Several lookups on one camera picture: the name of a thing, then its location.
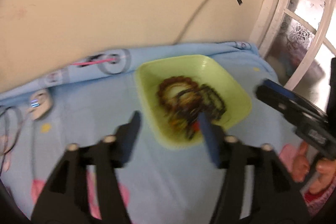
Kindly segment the green plastic tray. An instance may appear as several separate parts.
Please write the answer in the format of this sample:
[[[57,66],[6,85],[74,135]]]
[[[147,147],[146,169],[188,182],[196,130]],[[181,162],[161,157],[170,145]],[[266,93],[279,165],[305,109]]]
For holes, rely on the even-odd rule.
[[[201,112],[229,129],[252,110],[248,93],[214,59],[187,55],[149,61],[135,71],[142,110],[156,141],[168,149],[202,142]]]

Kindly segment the white charger device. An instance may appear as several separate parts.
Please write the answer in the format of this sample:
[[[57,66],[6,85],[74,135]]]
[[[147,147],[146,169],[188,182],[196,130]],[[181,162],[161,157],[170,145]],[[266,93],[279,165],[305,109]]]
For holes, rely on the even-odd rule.
[[[29,109],[33,121],[42,118],[51,110],[54,102],[48,89],[38,90],[30,96]]]

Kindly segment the blue cartoon pig bedsheet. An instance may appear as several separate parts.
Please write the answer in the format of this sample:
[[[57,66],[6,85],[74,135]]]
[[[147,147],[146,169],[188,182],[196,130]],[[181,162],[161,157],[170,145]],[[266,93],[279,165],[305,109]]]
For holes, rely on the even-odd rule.
[[[141,128],[130,161],[116,170],[129,194],[126,209],[131,223],[211,223],[224,170],[211,161],[204,139],[185,149],[159,144],[135,83],[140,65],[187,55],[214,59],[248,93],[250,114],[229,129],[221,128],[246,145],[271,145],[305,201],[307,188],[294,177],[302,139],[279,111],[256,98],[256,88],[265,79],[279,84],[274,69],[248,43],[185,44],[109,50],[2,93],[6,108],[1,143],[10,144],[11,163],[1,177],[1,223],[32,223],[41,190],[68,145],[98,143],[135,111],[141,114]],[[42,89],[49,90],[54,104],[33,121],[30,96]],[[306,201],[305,205],[311,221],[311,208]]]

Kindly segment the white window frame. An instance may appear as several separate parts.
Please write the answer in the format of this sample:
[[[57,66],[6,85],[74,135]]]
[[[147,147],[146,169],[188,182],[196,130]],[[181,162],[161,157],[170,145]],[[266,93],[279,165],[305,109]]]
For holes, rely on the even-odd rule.
[[[289,90],[329,79],[335,0],[264,0],[249,37]]]

